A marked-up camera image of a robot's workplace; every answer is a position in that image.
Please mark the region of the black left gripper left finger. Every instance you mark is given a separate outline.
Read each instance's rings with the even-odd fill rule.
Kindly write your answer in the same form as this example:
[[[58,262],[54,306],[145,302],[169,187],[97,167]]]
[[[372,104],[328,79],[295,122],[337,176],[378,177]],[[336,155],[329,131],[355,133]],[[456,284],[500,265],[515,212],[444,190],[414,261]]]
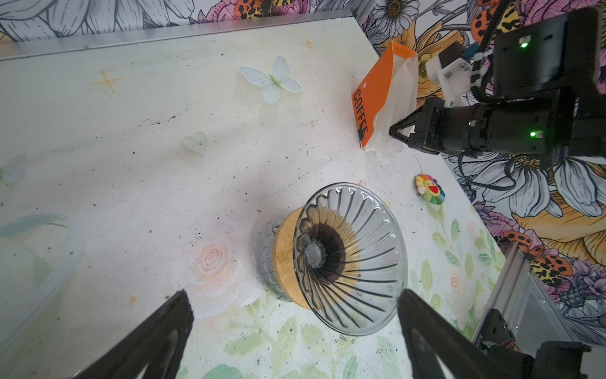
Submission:
[[[175,378],[194,322],[186,291],[171,296],[75,378]]]

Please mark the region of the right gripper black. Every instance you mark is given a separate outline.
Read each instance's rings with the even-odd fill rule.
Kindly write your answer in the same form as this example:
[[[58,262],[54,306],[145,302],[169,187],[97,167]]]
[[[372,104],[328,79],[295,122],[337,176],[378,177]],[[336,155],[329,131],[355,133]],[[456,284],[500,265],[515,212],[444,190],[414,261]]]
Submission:
[[[549,98],[446,108],[430,98],[392,125],[389,136],[427,153],[548,155],[569,142],[574,103]]]

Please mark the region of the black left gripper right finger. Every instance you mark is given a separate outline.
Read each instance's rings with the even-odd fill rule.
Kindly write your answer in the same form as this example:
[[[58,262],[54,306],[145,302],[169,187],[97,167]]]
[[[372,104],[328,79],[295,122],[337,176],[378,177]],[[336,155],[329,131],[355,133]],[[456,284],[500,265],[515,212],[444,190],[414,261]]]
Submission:
[[[399,298],[398,316],[414,378],[444,378],[441,364],[456,378],[514,377],[410,289]]]

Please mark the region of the orange coffee filter pack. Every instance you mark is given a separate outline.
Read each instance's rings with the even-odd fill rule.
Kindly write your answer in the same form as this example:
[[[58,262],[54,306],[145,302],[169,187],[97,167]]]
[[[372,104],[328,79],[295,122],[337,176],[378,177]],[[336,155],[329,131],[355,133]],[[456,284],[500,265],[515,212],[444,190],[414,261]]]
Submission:
[[[351,96],[361,148],[378,160],[391,159],[404,143],[389,129],[417,109],[418,53],[393,43]]]

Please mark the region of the grey ribbed glass dripper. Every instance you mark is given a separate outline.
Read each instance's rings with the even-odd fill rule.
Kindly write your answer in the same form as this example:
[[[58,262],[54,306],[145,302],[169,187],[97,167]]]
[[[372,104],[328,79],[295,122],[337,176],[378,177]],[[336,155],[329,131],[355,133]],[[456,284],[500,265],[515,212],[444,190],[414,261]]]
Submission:
[[[389,324],[407,286],[407,249],[396,217],[354,183],[325,186],[307,200],[294,227],[293,259],[306,304],[347,336]]]

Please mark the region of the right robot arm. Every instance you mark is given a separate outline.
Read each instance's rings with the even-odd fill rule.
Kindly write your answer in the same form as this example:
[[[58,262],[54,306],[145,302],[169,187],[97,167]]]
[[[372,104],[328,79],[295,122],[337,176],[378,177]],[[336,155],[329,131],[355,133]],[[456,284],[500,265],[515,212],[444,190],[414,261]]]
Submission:
[[[588,6],[497,34],[489,22],[467,55],[453,43],[427,62],[442,97],[391,126],[392,138],[430,154],[604,156],[605,98],[599,93],[602,12]]]

